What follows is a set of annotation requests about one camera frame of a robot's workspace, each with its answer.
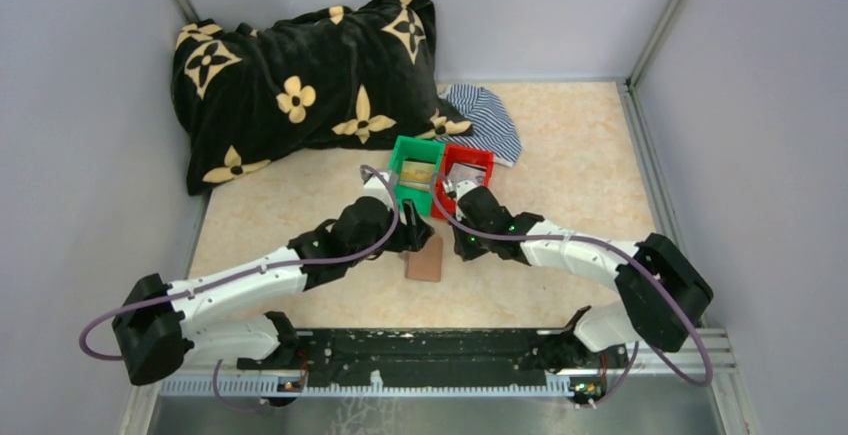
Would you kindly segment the pink leather card holder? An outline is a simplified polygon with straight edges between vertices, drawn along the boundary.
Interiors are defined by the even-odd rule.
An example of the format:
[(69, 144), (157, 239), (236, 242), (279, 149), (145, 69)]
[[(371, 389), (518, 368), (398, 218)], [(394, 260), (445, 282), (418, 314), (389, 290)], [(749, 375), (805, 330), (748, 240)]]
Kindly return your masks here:
[(407, 280), (439, 283), (442, 279), (443, 239), (433, 235), (417, 252), (407, 252), (404, 276)]

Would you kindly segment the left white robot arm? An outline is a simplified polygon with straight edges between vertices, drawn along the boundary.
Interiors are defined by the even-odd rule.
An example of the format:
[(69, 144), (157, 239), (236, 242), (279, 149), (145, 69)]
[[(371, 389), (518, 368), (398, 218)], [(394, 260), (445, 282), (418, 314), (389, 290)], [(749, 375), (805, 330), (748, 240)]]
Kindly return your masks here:
[(338, 218), (253, 262), (182, 282), (145, 276), (111, 322), (129, 381), (148, 385), (184, 366), (217, 363), (241, 370), (294, 368), (304, 348), (283, 312), (250, 320), (233, 314), (339, 280), (384, 252), (418, 252), (433, 234), (413, 202), (393, 207), (362, 196)]

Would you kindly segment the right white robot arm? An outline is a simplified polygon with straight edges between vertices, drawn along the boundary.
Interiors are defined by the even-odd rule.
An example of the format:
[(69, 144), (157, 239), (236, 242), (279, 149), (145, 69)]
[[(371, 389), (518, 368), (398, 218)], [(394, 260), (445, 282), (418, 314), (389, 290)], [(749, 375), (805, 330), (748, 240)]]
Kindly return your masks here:
[(581, 311), (567, 325), (563, 353), (576, 367), (590, 366), (607, 348), (636, 341), (677, 352), (689, 337), (688, 325), (714, 298), (709, 284), (664, 235), (599, 239), (541, 215), (513, 215), (488, 188), (470, 181), (457, 184), (454, 192), (455, 216), (449, 222), (463, 260), (493, 253), (527, 266), (563, 269), (619, 296), (617, 302)]

